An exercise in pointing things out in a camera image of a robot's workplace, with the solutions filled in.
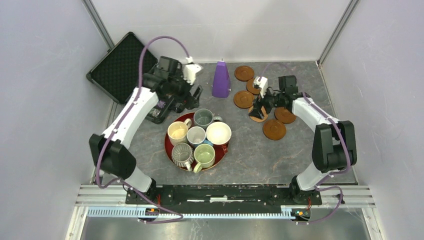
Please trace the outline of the grey green mug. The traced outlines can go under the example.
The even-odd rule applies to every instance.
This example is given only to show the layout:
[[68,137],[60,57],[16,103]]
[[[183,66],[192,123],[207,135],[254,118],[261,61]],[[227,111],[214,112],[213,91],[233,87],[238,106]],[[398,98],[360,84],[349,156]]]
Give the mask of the grey green mug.
[[212,111],[206,108],[197,110],[193,115],[194,125],[196,127],[201,127],[204,130],[207,129],[212,123],[219,121],[222,122],[223,118],[216,116]]

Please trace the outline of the brown wooden coaster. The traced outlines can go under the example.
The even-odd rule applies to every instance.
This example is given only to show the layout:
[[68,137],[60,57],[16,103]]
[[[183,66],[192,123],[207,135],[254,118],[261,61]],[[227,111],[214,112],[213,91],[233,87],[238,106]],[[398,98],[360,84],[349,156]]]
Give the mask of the brown wooden coaster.
[[241,90],[234,95],[233,102],[238,108],[248,109],[253,105],[254,99],[255,96],[251,92]]
[[260,94],[261,90],[254,87],[254,78],[251,78],[246,83],[246,90],[250,93],[252,93],[254,96],[257,96]]
[[286,135],[287,129],[282,122],[270,119],[264,122],[262,132],[268,139],[278,141]]
[[247,82],[255,76],[255,72],[250,66],[241,65],[234,70],[234,76],[239,81]]
[[283,124],[291,124],[297,119],[297,117],[285,107],[277,107],[274,110],[274,116]]

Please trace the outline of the black poker chip case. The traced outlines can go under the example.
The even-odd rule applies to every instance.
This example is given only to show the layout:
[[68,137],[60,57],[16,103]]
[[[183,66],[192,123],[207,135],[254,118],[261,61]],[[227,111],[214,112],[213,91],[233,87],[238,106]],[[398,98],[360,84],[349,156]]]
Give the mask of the black poker chip case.
[[128,32],[87,74],[86,78],[99,87],[114,102],[125,105],[139,84],[139,73],[143,74],[142,85],[156,92],[159,102],[150,109],[146,119],[161,124],[171,111],[175,112],[175,97],[166,95],[167,80],[184,80],[183,64],[173,58],[156,58],[133,32]]

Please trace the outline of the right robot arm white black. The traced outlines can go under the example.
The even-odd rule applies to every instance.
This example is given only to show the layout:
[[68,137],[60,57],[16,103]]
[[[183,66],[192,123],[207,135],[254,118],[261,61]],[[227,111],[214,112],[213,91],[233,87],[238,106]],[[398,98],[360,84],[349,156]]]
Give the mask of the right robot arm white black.
[[288,191],[293,203],[302,204],[327,178],[344,174],[357,163],[355,127],[349,120],[329,115],[307,93],[300,92],[294,75],[280,76],[278,83],[279,90],[273,92],[266,77],[254,78],[253,86],[260,93],[249,116],[263,119],[263,110],[269,113],[273,108],[283,107],[313,131],[312,162],[292,179]]

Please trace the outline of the white bowl cup red outside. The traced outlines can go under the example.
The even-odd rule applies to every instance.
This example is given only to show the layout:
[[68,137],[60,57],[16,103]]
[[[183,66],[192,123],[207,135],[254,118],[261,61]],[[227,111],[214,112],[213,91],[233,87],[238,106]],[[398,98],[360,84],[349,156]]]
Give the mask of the white bowl cup red outside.
[[232,130],[224,122],[214,122],[206,129],[206,138],[214,145],[221,146],[227,144],[232,137]]

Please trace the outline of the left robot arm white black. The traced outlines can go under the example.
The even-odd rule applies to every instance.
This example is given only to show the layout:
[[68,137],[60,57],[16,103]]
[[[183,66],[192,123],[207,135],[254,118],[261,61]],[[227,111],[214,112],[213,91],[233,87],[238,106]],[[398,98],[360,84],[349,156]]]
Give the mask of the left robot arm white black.
[[185,109],[199,106],[203,89],[198,87],[194,94],[191,89],[203,68],[194,63],[192,57],[187,57],[186,61],[186,64],[181,64],[176,59],[160,57],[154,68],[141,74],[141,81],[114,122],[102,134],[93,134],[89,138],[95,182],[101,188],[100,172],[103,171],[138,190],[137,196],[145,204],[156,200],[157,190],[152,186],[153,179],[137,167],[136,158],[129,147],[139,126],[161,98],[170,97]]

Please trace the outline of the woven rattan coaster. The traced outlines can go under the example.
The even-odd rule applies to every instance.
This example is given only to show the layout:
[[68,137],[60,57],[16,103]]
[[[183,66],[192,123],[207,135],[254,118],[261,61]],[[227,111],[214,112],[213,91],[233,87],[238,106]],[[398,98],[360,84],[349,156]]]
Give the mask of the woven rattan coaster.
[[264,106],[262,106],[260,109],[255,108],[254,106],[251,106],[248,109],[248,116],[251,120],[262,123],[267,120],[269,114],[267,113]]

